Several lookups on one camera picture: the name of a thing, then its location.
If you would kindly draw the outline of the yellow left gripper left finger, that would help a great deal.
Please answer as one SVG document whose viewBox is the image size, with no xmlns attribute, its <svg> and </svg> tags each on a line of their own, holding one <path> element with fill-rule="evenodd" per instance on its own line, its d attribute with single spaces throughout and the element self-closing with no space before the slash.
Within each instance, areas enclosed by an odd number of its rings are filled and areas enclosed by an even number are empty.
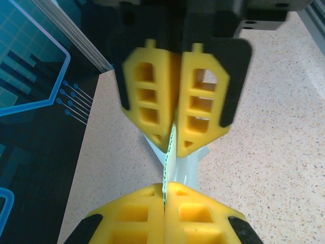
<svg viewBox="0 0 325 244">
<path fill-rule="evenodd" d="M 65 243 L 164 243 L 162 184 L 152 184 L 91 211 Z"/>
</svg>

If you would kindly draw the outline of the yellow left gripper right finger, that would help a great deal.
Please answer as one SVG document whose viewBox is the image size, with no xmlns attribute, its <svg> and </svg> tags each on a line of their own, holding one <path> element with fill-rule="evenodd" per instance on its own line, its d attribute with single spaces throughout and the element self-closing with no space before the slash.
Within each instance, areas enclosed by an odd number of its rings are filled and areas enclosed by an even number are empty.
<svg viewBox="0 0 325 244">
<path fill-rule="evenodd" d="M 168 184 L 165 243 L 263 243 L 246 217 L 181 183 Z"/>
</svg>

